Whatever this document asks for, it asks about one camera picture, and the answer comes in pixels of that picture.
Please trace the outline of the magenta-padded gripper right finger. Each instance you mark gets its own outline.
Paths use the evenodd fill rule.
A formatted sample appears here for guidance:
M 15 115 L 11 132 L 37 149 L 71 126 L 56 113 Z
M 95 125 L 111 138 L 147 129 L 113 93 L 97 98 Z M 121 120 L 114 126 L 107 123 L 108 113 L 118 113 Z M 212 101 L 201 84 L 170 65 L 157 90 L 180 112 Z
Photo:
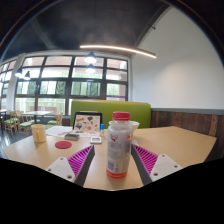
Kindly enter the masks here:
M 182 167 L 168 155 L 157 155 L 135 144 L 131 146 L 131 154 L 136 163 L 143 185 L 150 184 L 182 169 Z

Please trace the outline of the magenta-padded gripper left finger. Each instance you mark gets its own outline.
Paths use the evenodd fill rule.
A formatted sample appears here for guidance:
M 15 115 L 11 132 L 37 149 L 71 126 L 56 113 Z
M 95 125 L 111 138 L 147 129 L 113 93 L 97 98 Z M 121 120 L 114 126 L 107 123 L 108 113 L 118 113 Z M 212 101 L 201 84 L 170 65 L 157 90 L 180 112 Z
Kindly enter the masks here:
M 47 171 L 76 185 L 83 186 L 94 156 L 94 146 L 90 145 L 68 158 L 59 157 L 47 168 Z

